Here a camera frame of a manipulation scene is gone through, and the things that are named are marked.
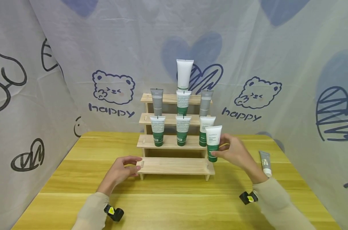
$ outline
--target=wooden display stand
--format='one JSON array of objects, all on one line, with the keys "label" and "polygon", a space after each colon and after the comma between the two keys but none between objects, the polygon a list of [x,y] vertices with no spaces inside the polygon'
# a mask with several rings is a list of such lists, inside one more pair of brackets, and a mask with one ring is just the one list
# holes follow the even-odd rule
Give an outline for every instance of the wooden display stand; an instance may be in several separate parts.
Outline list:
[{"label": "wooden display stand", "polygon": [[[144,125],[145,134],[140,135],[137,147],[142,148],[142,161],[137,162],[141,166],[140,174],[143,180],[145,174],[180,174],[180,175],[205,175],[205,180],[208,181],[210,175],[215,175],[215,170],[212,162],[207,159],[207,147],[199,145],[199,136],[187,136],[184,146],[177,145],[176,135],[164,135],[164,143],[157,147],[154,144],[150,116],[149,105],[152,103],[151,94],[143,94],[141,102],[145,103],[146,112],[141,114],[140,124]],[[201,96],[191,95],[189,105],[199,105]],[[164,94],[163,104],[176,104],[177,95]],[[163,114],[165,116],[165,124],[176,126],[176,114]],[[187,114],[191,116],[190,126],[200,126],[198,114]],[[164,150],[200,150],[201,158],[179,158],[179,157],[147,157],[150,149],[163,150],[162,155],[165,155]]]}]

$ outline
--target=left hand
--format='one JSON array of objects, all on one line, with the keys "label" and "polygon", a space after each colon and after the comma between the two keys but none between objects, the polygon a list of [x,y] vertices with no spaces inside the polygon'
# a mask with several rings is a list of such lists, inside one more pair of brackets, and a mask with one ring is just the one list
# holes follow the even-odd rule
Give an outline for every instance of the left hand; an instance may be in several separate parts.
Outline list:
[{"label": "left hand", "polygon": [[142,158],[134,156],[119,157],[107,171],[96,192],[102,192],[110,196],[114,187],[123,182],[128,177],[138,176],[137,172],[141,169],[140,166],[125,166],[127,164],[136,165]]}]

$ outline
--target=human hand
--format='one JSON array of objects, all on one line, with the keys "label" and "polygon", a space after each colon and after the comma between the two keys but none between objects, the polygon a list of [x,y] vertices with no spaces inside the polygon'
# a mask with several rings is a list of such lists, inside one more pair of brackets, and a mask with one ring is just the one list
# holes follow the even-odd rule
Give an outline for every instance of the human hand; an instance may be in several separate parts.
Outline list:
[{"label": "human hand", "polygon": [[110,196],[114,187],[123,182],[128,177],[138,176],[137,172],[141,169],[140,166],[125,166],[127,164],[136,165],[142,158],[134,156],[119,157],[107,171],[102,180],[97,192],[102,192]]},{"label": "human hand", "polygon": [[223,158],[242,169],[255,163],[239,138],[227,133],[222,134],[220,137],[220,146],[225,143],[227,143],[227,145],[220,147],[219,151],[212,151],[211,154],[215,157]]},{"label": "human hand", "polygon": [[220,137],[220,146],[225,143],[228,145],[220,147],[219,151],[212,151],[211,154],[214,157],[223,158],[243,169],[253,184],[259,184],[268,180],[268,177],[254,161],[239,138],[227,133],[222,134]]}]

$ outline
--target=beige sleeve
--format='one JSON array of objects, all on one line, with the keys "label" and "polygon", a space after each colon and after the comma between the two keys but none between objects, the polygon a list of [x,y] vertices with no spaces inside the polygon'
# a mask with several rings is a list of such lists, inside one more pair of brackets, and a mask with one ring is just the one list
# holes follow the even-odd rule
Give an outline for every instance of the beige sleeve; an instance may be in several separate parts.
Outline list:
[{"label": "beige sleeve", "polygon": [[274,179],[254,184],[261,212],[276,230],[312,230],[309,220],[293,205],[288,193]]},{"label": "beige sleeve", "polygon": [[96,192],[87,197],[77,215],[76,223],[72,230],[101,230],[105,227],[106,213],[104,208],[109,203],[109,197],[101,192]]}]

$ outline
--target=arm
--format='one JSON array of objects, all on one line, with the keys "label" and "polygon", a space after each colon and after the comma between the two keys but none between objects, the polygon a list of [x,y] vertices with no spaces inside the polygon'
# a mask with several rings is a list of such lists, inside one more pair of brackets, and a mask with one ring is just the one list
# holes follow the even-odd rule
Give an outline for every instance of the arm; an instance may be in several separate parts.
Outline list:
[{"label": "arm", "polygon": [[243,169],[253,183],[253,191],[258,197],[261,212],[277,230],[313,230],[309,220],[293,205],[288,193],[274,179],[268,178],[257,165],[241,140],[229,134],[223,134],[219,151],[211,154],[221,157]]},{"label": "arm", "polygon": [[135,165],[140,157],[119,157],[115,160],[109,171],[106,173],[96,193],[89,196],[77,215],[77,220],[72,230],[99,230],[105,227],[106,213],[104,208],[109,203],[109,196],[116,185],[128,177],[138,176],[140,166]]}]

